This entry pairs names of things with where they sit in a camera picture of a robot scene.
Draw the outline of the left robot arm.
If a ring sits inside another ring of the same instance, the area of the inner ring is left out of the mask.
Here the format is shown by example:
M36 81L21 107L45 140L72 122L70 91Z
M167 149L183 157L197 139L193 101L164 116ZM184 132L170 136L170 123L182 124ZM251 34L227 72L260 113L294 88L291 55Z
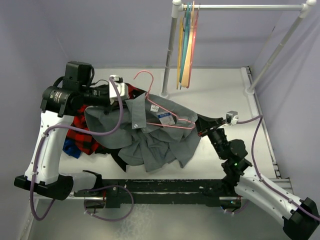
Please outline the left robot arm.
M68 127L78 110L83 105L110 105L109 88L91 86L94 73L91 64L70 61L64 76L43 92L35 150L25 173L14 179L14 186L60 201L72 192L87 191L91 196L101 194L103 180L100 174L89 170L59 172Z

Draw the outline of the grey button-up shirt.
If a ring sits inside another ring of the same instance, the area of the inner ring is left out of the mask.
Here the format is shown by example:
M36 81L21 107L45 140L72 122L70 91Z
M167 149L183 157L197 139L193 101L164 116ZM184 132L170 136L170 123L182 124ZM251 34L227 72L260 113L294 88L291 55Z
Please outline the grey button-up shirt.
M194 123L198 115L174 101L149 94L124 101L120 127L105 141L119 149L118 156L130 166L144 165L146 172L178 161L181 168L194 156L200 142ZM157 113L172 114L175 125L162 125Z

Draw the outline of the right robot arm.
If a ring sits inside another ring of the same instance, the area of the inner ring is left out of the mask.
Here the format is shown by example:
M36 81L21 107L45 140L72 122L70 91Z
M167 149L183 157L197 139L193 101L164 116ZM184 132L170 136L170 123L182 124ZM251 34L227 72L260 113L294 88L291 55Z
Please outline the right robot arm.
M222 190L228 196L242 196L263 209L281 225L292 240L308 240L320 225L316 203L281 188L261 174L255 161L248 161L245 142L228 140L224 127L238 120L199 115L195 122L200 137L208 137L225 172Z

